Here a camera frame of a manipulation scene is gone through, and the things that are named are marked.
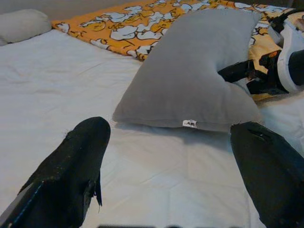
wrinkled sheet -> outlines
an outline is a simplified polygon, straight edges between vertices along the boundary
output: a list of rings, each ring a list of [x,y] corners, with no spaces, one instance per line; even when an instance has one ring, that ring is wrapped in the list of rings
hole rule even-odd
[[[102,116],[111,139],[102,164],[99,224],[263,227],[225,133],[114,123],[141,62],[57,30],[0,47],[0,213],[80,121]],[[303,155],[304,94],[260,104],[266,127]]]

gray wall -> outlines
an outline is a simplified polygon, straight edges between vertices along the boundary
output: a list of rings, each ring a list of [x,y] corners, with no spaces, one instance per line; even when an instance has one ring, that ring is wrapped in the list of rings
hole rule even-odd
[[[134,0],[0,0],[0,14],[36,9],[47,14],[50,19],[68,19],[132,1]]]

white bed sheet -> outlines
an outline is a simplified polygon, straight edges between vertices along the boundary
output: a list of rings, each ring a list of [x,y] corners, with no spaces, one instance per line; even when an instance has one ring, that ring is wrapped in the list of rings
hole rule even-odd
[[[102,116],[111,139],[102,164],[103,206],[83,224],[163,228],[263,227],[229,135],[116,124],[112,113],[141,62],[52,30],[0,47],[0,213],[80,121]],[[303,154],[304,94],[261,105],[265,125]]]

cartoon print blanket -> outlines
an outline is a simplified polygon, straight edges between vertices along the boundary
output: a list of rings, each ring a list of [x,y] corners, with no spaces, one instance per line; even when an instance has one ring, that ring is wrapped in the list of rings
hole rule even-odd
[[[262,55],[280,49],[267,33],[267,17],[278,16],[287,8],[226,0],[145,0],[53,21],[52,25],[100,48],[145,60],[179,16],[196,10],[224,8],[263,14],[252,34],[249,58],[255,60],[256,69],[265,72],[266,69],[259,66],[258,60]],[[255,100],[264,98],[261,95],[254,97]]]

pillow tag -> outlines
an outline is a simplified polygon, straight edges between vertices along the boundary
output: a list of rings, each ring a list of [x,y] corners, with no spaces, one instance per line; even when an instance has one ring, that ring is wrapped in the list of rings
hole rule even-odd
[[[183,125],[184,127],[197,128],[196,122],[197,122],[197,121],[195,121],[195,120],[184,120],[184,121],[182,122],[182,125]]]

